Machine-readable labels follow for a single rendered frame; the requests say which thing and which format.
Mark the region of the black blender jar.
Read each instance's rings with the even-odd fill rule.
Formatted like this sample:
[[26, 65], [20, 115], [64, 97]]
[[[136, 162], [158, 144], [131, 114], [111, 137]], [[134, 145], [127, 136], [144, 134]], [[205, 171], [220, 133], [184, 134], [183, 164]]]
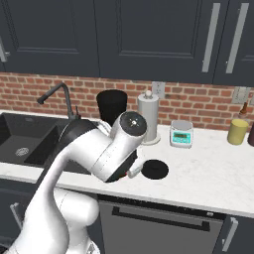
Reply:
[[127, 93], [117, 89], [103, 90], [97, 94], [96, 101], [100, 118], [112, 126], [117, 117], [126, 111]]

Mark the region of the white paper towel roll holder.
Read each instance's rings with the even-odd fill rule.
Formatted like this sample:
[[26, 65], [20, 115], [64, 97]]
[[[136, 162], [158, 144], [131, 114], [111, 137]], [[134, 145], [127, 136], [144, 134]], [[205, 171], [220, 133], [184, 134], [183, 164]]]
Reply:
[[161, 136], [157, 131], [158, 125], [159, 96], [151, 90], [138, 96], [138, 112], [146, 119], [147, 134], [142, 142], [143, 145], [157, 144]]

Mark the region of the black round blender lid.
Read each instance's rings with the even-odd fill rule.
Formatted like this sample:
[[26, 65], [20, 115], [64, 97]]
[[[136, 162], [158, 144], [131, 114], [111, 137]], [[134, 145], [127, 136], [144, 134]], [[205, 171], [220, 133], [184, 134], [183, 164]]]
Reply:
[[148, 160], [144, 163], [142, 175], [150, 180], [161, 180], [169, 173], [169, 167], [160, 160]]

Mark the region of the white and teal kitchen scale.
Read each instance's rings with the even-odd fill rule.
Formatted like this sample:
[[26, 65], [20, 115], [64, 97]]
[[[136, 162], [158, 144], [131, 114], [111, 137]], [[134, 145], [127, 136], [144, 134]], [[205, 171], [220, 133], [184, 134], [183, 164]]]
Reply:
[[192, 146], [193, 126], [187, 120], [173, 120], [170, 127], [170, 144], [189, 149]]

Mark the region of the grey double wall socket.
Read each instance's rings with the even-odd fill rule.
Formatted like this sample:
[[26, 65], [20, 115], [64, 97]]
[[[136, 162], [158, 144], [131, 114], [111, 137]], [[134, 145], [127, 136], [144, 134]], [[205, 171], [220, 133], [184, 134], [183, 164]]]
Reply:
[[232, 100], [233, 104], [242, 104], [248, 100], [251, 88], [245, 86], [236, 86], [233, 91]]

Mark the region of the yellow cup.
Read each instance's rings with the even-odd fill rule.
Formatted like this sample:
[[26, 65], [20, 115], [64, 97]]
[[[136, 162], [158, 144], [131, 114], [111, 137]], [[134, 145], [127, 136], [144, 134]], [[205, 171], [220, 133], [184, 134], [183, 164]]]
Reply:
[[241, 145], [248, 129], [248, 122], [243, 119], [233, 119], [227, 135], [227, 141], [232, 145]]

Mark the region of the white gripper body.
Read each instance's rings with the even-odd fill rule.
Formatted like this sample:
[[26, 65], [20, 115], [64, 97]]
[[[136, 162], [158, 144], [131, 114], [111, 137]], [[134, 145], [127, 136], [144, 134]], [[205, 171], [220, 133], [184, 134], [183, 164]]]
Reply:
[[135, 178], [143, 169], [143, 166], [139, 166], [135, 169], [130, 169], [128, 172], [127, 172], [127, 176], [130, 178], [130, 179], [133, 179]]

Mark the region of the dark red jar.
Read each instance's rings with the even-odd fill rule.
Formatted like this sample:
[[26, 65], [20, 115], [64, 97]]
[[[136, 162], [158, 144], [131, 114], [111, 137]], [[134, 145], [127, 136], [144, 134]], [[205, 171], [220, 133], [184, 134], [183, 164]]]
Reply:
[[250, 146], [254, 147], [254, 122], [252, 124], [247, 142]]

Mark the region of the brown glass bottle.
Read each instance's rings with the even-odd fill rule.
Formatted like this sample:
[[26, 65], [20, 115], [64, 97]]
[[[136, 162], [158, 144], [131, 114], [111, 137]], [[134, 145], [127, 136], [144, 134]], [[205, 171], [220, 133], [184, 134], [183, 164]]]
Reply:
[[248, 121], [248, 117], [247, 117], [247, 102], [244, 103], [242, 109], [239, 111], [238, 117], [240, 119]]

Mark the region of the grey dishwasher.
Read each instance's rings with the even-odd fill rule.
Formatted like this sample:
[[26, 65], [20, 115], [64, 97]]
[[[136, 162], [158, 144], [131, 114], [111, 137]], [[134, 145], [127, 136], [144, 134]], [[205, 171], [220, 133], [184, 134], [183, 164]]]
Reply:
[[[219, 212], [165, 205], [138, 199], [101, 194], [98, 197], [105, 254], [212, 254], [225, 215]], [[112, 215], [121, 212], [201, 225], [200, 231], [157, 222]]]

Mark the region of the dark base cupboard door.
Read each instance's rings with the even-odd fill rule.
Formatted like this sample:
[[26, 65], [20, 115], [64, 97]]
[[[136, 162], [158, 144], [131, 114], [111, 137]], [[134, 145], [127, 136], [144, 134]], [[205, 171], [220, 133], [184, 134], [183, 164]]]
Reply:
[[18, 203], [18, 214], [24, 219], [34, 189], [31, 183], [0, 179], [0, 253], [9, 248], [20, 233], [10, 205]]
[[[228, 250], [223, 252], [222, 240], [227, 235], [231, 217], [238, 220], [238, 227]], [[254, 218], [227, 215], [212, 254], [254, 254]]]

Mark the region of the black sink basin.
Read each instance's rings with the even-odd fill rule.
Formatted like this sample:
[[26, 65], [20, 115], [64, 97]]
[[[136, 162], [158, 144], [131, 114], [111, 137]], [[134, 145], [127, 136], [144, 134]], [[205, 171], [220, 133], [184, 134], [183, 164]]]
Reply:
[[40, 173], [69, 119], [0, 114], [0, 176]]

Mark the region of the dark wall cupboard door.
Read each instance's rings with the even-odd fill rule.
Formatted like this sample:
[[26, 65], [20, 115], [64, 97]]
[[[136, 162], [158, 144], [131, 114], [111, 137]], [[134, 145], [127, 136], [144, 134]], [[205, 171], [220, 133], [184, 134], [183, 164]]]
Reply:
[[[212, 5], [220, 4], [208, 72], [202, 72]], [[229, 0], [94, 0], [100, 75], [211, 83]]]
[[0, 71], [99, 76], [93, 0], [0, 0]]
[[[226, 73], [227, 61], [242, 3], [248, 3], [241, 41], [232, 74]], [[230, 0], [213, 79], [214, 84], [254, 86], [254, 0]]]

